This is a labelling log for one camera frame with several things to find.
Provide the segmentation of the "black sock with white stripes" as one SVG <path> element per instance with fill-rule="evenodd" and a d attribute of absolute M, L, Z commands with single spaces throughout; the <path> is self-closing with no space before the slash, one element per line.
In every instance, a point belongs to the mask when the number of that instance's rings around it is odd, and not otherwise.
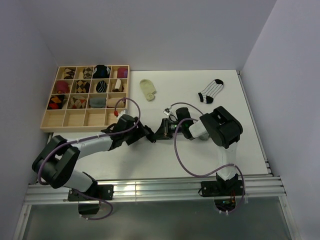
<path fill-rule="evenodd" d="M 146 138 L 151 143 L 155 143 L 157 140 L 161 140 L 163 136 L 164 136 L 163 130 L 158 129 L 156 132 L 153 132 L 150 128 L 146 130 Z"/>

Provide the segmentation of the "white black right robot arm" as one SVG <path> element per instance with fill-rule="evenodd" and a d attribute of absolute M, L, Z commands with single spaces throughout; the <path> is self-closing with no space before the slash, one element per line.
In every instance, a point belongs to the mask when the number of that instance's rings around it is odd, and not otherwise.
<path fill-rule="evenodd" d="M 218 168 L 212 173 L 202 175 L 208 177 L 216 174 L 215 180 L 201 182 L 198 194 L 202 197 L 230 196 L 234 199 L 245 193 L 244 177 L 236 163 L 237 146 L 243 127 L 223 106 L 211 113 L 202 114 L 199 120 L 191 118 L 187 107 L 178 108 L 175 115 L 171 108 L 166 108 L 159 129 L 154 134 L 155 140 L 169 140 L 182 133 L 188 140 L 200 138 L 212 139 L 218 150 Z"/>

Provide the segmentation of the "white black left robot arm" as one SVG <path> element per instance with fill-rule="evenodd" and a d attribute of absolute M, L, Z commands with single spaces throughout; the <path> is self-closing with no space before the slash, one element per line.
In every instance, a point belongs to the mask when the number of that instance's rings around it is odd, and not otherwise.
<path fill-rule="evenodd" d="M 74 195 L 86 200 L 110 200 L 112 191 L 103 190 L 89 174 L 75 170 L 79 159 L 86 156 L 112 151 L 126 143 L 128 146 L 152 132 L 142 125 L 138 117 L 122 115 L 95 136 L 79 140 L 67 140 L 61 135 L 54 136 L 32 164 L 39 182 L 54 189 L 70 188 Z"/>

